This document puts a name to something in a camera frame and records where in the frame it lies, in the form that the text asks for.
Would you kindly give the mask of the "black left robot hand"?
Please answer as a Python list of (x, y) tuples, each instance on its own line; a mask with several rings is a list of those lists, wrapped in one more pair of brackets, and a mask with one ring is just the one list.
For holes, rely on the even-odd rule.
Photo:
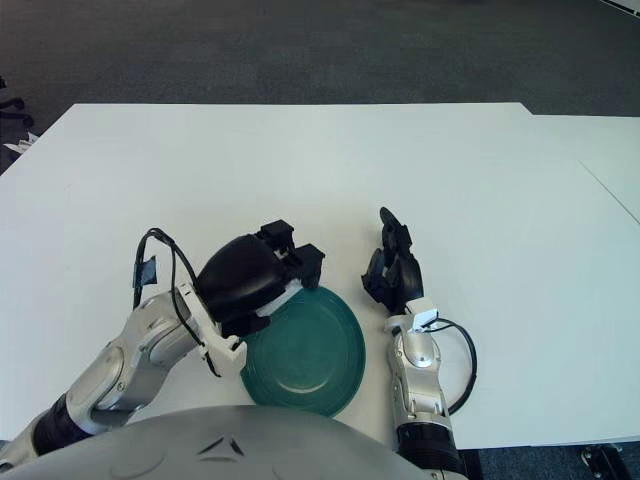
[(293, 232), (283, 220), (268, 223), (228, 242), (203, 267), (195, 287), (222, 337), (264, 329), (299, 289), (318, 287), (325, 254), (297, 247)]

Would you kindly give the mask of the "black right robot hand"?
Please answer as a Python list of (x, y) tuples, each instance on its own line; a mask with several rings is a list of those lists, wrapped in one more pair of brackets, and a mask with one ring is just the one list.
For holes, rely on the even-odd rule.
[(374, 250), (361, 281), (376, 303), (391, 315), (400, 315), (410, 301), (424, 295), (421, 270), (411, 253), (408, 227), (386, 207), (381, 207), (379, 214), (383, 223), (382, 247)]

